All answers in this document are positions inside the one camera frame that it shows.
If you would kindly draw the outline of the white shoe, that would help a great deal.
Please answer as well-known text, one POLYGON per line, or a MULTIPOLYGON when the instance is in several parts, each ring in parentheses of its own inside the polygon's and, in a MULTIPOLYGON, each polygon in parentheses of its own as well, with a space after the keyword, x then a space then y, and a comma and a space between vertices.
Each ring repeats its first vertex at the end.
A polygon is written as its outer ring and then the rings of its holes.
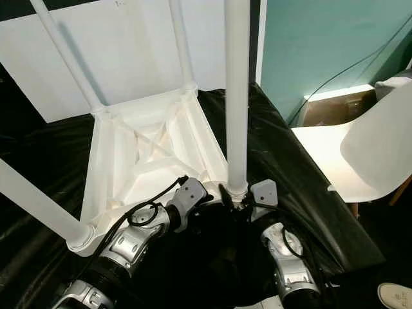
POLYGON ((380 283, 377 296, 387 309, 412 309, 412 288, 408 286, 380 283))

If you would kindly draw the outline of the black plastic cover sheet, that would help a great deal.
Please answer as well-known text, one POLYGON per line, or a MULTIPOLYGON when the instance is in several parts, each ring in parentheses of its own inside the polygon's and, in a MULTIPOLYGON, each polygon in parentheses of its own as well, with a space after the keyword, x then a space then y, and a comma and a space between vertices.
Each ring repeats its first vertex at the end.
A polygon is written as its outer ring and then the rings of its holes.
MULTIPOLYGON (((326 307, 380 309, 373 275, 385 256, 328 182, 276 107, 256 84, 249 86, 251 180, 277 183, 279 205, 301 223, 311 256, 333 288, 326 307)), ((1 157, 73 217, 82 210, 94 119, 80 115, 52 123, 2 120, 1 157)), ((0 271, 6 309, 49 309, 60 288, 85 264, 64 239, 0 197, 0 271)), ((127 307, 225 309, 273 296, 272 267, 250 229, 216 208, 203 213, 194 232, 170 236, 148 253, 136 274, 139 301, 127 307)))

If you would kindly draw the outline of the light grey cushion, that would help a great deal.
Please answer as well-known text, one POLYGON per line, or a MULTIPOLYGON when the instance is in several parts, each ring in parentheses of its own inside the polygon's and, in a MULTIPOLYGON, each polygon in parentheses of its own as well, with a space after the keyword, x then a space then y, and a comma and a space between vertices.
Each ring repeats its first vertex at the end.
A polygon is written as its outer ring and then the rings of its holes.
POLYGON ((377 100, 382 100, 383 97, 395 89, 400 88, 410 82, 412 82, 412 68, 409 70, 400 71, 389 79, 378 80, 374 85, 377 100))

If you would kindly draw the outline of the white plastic shell chair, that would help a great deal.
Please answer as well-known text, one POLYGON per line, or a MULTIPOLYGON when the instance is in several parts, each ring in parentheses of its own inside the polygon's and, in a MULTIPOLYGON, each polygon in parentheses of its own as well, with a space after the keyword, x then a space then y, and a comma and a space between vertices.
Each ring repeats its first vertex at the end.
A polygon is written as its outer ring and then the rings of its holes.
POLYGON ((412 82, 337 126, 292 132, 333 191, 346 203, 383 198, 412 176, 412 82))

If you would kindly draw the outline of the large white board panel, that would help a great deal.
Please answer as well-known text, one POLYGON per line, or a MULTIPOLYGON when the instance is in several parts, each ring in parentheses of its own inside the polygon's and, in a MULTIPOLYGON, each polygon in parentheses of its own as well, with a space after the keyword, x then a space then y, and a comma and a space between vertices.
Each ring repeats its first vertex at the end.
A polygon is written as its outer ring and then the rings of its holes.
MULTIPOLYGON (((185 77, 169 0, 43 0, 101 104, 176 90, 185 77)), ((180 0, 192 76, 223 89, 225 0, 180 0)), ((0 0, 4 70, 44 121, 91 109, 30 0, 0 0)))

